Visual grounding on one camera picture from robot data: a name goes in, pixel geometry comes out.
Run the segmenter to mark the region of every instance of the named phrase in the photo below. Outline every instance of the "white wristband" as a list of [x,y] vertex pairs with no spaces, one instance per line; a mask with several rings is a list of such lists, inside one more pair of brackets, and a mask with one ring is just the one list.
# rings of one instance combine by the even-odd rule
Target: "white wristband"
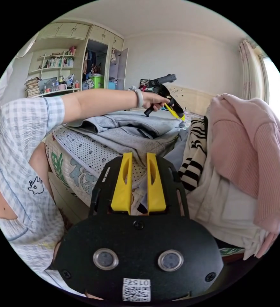
[[138,97],[138,105],[137,108],[142,108],[143,107],[143,95],[142,91],[140,89],[136,89],[135,93],[137,94]]

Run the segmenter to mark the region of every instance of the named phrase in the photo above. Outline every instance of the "headboard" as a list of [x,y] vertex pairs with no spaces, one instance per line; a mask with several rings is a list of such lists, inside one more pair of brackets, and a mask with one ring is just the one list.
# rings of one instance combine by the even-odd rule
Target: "headboard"
[[205,115],[206,109],[214,97],[211,94],[172,84],[167,84],[166,87],[182,108],[186,108],[187,112],[199,115]]

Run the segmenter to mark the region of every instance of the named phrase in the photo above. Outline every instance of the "cup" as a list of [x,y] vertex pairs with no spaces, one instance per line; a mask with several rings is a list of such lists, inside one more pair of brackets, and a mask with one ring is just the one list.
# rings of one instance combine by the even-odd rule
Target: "cup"
[[66,84],[59,84],[58,85],[58,90],[63,91],[67,89],[67,85]]

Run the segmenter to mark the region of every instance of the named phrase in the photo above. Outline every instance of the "ceiling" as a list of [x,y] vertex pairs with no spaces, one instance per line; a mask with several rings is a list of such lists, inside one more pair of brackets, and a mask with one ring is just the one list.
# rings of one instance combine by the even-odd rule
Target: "ceiling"
[[182,31],[237,46],[247,37],[221,15],[184,0],[98,0],[61,18],[95,21],[128,38],[144,32]]

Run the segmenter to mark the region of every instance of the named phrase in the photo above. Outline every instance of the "green storage box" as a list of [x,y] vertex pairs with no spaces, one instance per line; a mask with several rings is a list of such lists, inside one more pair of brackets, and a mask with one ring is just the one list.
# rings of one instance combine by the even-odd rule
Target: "green storage box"
[[94,82],[94,89],[103,89],[104,88],[104,77],[103,76],[92,76],[90,77]]

